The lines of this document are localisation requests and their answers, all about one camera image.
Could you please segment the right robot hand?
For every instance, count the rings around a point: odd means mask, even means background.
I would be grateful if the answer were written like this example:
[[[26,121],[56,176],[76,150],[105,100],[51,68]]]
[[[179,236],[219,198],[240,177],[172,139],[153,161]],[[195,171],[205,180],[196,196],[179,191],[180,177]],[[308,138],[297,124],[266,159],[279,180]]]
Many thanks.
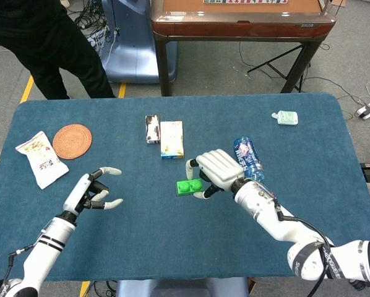
[[[186,177],[194,178],[194,168],[200,173],[210,186],[204,191],[193,193],[198,199],[209,199],[218,191],[230,191],[232,185],[244,181],[243,167],[222,149],[211,150],[198,155],[186,162]]]

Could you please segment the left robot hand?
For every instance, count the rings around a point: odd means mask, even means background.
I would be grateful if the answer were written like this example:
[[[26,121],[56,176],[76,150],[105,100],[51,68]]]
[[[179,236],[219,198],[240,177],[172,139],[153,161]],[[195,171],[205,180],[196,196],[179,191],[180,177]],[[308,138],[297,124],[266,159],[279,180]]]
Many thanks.
[[[102,201],[109,195],[109,188],[100,183],[98,178],[104,174],[120,175],[121,173],[120,169],[104,166],[93,173],[84,174],[65,200],[63,212],[59,217],[75,224],[83,209],[110,210],[119,206],[123,199],[116,199],[112,202]]]

